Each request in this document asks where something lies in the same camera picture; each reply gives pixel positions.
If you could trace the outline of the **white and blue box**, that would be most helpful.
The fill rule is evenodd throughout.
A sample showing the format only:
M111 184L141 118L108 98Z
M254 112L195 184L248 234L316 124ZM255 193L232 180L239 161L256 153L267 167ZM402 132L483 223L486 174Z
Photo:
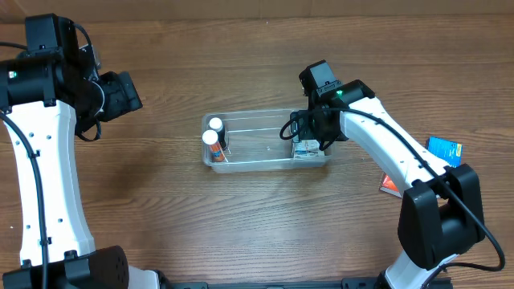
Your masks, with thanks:
M317 140L300 140L292 143L293 158L324 157Z

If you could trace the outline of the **red and white box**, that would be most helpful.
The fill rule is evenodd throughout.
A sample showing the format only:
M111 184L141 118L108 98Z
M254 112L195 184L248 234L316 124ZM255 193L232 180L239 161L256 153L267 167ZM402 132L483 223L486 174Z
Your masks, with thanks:
M394 195L396 197L401 197L402 196L400 194L397 186L393 183L392 179L387 174L385 174L385 173L382 176L381 184L379 186L379 190L384 192L384 193L389 193L391 195Z

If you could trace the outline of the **orange tube white cap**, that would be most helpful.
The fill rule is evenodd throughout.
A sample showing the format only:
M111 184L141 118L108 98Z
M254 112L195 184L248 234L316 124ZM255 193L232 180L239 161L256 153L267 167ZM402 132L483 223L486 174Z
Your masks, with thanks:
M207 148L210 150L212 159L215 162L225 162L226 157L222 150L222 146L218 139L218 134L214 130L206 130L202 134L202 141L207 146Z

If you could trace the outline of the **black bottle white cap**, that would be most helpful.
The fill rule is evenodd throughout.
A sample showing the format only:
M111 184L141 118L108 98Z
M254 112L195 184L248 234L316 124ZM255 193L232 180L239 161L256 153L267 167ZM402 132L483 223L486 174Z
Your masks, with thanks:
M216 131L218 135L218 142L222 150L228 149L228 136L226 135L226 128L222 120L218 117L211 118L209 121L209 128Z

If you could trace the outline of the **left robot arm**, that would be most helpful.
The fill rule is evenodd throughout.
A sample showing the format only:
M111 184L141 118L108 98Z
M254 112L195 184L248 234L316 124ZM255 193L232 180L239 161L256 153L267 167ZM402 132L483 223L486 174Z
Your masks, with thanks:
M75 140L142 106L127 72L99 73L84 28L55 14L25 21L26 44L1 64L1 118L14 149L22 204L19 269L6 288L162 288L121 247L96 247L75 163Z

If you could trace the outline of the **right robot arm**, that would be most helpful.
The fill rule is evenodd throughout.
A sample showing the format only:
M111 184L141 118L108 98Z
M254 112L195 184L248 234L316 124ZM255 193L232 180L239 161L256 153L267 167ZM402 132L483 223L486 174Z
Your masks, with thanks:
M448 288L438 275L486 238L479 177L421 146L386 112L361 80L342 83L321 60L299 75L308 98L283 126L296 146L321 154L336 141L360 145L397 186L402 198L398 238L402 253L372 288Z

